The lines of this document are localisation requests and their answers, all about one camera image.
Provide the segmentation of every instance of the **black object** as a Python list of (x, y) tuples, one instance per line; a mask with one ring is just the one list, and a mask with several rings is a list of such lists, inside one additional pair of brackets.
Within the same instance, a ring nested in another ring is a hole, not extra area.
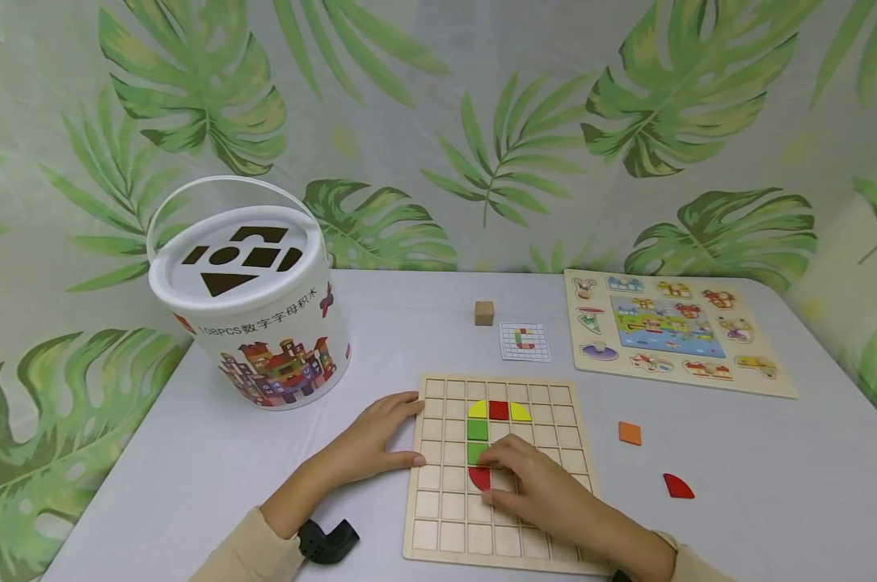
[(309, 562), (339, 563), (359, 541), (360, 535), (347, 520), (341, 520), (328, 535), (312, 520), (299, 528), (299, 551)]

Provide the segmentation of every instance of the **bucket handle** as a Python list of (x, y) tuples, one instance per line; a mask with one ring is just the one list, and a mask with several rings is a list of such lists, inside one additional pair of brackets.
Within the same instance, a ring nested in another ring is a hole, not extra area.
[[(289, 192), (285, 191), (283, 188), (279, 188), (279, 186), (275, 186), (271, 183), (263, 182), (261, 179), (256, 178), (248, 178), (246, 176), (234, 176), (230, 174), (224, 174), (219, 176), (206, 176), (204, 178), (194, 179), (192, 182), (188, 182), (176, 188), (167, 198), (164, 198), (163, 202), (161, 202), (160, 206), (154, 210), (153, 216), (150, 217), (150, 228), (148, 228), (148, 232), (146, 232), (145, 243), (146, 243), (146, 253), (148, 253), (148, 260), (153, 263), (153, 259), (157, 256), (157, 250), (154, 247), (154, 238), (153, 234), (157, 231), (157, 219), (160, 218), (160, 213), (163, 210), (163, 207), (167, 206), (167, 202), (173, 200), (173, 198), (182, 194), (182, 192), (187, 191), (189, 188), (194, 188), (194, 186), (198, 186), (199, 184), (209, 183), (209, 182), (223, 182), (223, 180), (229, 180), (230, 182), (244, 182), (249, 184), (254, 184), (256, 186), (262, 186), (262, 188), (266, 188), (269, 191), (276, 192), (280, 196), (286, 198), (293, 204), (295, 204), (303, 213), (309, 215), (309, 218), (315, 222), (315, 225), (319, 227), (319, 232), (322, 232), (322, 226), (319, 225), (319, 221), (315, 218), (315, 215), (310, 212), (310, 210), (306, 207), (305, 204), (302, 203), (301, 200), (296, 198), (295, 196), (289, 194)], [(326, 263), (328, 263), (328, 247), (326, 245), (326, 241), (324, 241), (324, 237), (322, 236), (322, 253), (324, 253), (324, 259)]]

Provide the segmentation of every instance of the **leaf print backdrop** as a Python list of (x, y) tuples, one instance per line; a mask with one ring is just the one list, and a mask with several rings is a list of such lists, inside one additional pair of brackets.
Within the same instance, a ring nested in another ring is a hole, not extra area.
[(141, 244), (226, 172), (340, 268), (756, 278), (877, 409), (877, 0), (5, 2), (2, 582), (179, 361)]

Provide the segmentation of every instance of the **white table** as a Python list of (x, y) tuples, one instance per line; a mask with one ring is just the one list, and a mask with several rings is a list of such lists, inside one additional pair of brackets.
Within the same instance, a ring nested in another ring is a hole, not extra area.
[[(573, 380), (605, 501), (738, 580), (877, 581), (877, 411), (775, 293), (733, 282), (800, 400), (577, 372), (561, 276), (336, 272), (353, 347), (339, 385), (305, 408), (261, 411), (193, 347), (44, 582), (186, 580), (302, 459), (373, 399), (414, 390), (426, 370)], [(497, 328), (474, 326), (475, 300), (494, 301), (498, 323), (544, 324), (553, 362), (502, 361)], [(641, 424), (645, 446), (617, 440), (620, 420)], [(411, 443), (408, 424), (396, 446)], [(664, 472), (696, 499), (670, 498)], [(298, 579), (568, 580), (406, 561), (407, 480), (390, 474), (331, 497), (316, 521), (328, 530), (347, 518), (360, 544)]]

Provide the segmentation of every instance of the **white bucket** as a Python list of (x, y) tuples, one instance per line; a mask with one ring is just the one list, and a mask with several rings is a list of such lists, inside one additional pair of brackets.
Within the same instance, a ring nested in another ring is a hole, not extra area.
[[(167, 202), (215, 182), (266, 188), (298, 209), (231, 209), (194, 223), (157, 252), (157, 219)], [(265, 410), (297, 408), (341, 379), (351, 344), (322, 229), (289, 192), (241, 176), (195, 179), (157, 208), (146, 252), (153, 293), (251, 403)]]

